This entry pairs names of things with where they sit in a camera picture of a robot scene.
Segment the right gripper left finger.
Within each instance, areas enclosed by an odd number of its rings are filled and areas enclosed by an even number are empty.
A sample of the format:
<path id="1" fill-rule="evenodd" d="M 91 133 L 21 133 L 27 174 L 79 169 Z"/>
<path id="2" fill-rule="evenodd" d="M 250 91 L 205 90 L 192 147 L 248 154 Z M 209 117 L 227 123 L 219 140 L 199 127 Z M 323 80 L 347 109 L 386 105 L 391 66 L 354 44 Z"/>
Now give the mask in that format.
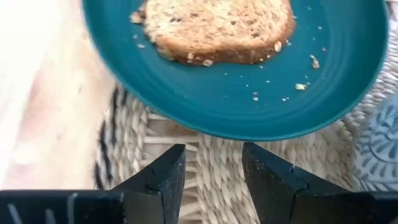
<path id="1" fill-rule="evenodd" d="M 185 145 L 175 144 L 117 185 L 127 224 L 178 224 L 185 184 Z"/>

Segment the round woven placemat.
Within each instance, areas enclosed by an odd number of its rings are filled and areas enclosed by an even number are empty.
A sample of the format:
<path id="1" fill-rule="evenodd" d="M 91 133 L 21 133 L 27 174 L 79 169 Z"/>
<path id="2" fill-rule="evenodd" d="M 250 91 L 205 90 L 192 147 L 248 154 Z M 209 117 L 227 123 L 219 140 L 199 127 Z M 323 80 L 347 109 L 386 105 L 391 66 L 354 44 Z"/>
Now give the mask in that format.
<path id="1" fill-rule="evenodd" d="M 398 22 L 390 31 L 383 71 L 363 101 L 343 119 L 304 137 L 264 147 L 334 184 L 353 190 L 351 146 L 375 107 L 398 93 Z M 110 189 L 175 143 L 187 146 L 180 221 L 191 224 L 259 224 L 241 165 L 242 143 L 200 134 L 157 115 L 117 85 L 99 131 L 95 184 Z"/>

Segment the brown toast slice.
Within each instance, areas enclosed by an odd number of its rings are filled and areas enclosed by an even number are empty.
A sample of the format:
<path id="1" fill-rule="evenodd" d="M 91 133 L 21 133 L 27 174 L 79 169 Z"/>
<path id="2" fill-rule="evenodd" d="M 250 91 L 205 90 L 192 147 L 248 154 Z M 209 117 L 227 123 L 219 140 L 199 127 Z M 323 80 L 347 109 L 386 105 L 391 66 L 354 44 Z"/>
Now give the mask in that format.
<path id="1" fill-rule="evenodd" d="M 263 62 L 295 29 L 291 0 L 144 0 L 130 21 L 163 58 L 206 67 Z"/>

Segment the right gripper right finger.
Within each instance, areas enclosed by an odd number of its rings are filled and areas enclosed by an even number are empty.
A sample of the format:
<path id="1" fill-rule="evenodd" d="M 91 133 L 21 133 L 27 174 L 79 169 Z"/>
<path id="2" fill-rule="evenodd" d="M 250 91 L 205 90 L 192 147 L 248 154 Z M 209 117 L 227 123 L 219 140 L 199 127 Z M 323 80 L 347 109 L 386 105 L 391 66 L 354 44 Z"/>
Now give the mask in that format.
<path id="1" fill-rule="evenodd" d="M 306 224 L 295 223 L 292 219 L 299 192 L 310 195 L 347 192 L 253 142 L 243 144 L 242 165 L 261 224 Z"/>

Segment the teal round plate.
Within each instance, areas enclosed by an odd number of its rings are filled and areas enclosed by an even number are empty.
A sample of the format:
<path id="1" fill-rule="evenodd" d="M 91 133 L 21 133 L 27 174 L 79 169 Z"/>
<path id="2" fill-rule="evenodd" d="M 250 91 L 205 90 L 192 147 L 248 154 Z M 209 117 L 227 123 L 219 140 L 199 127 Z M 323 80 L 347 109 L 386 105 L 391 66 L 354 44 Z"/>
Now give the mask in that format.
<path id="1" fill-rule="evenodd" d="M 125 89 L 203 133 L 271 141 L 311 133 L 350 112 L 387 51 L 385 0 L 292 0 L 289 45 L 259 65 L 187 66 L 161 57 L 129 20 L 142 0 L 83 0 L 90 37 Z"/>

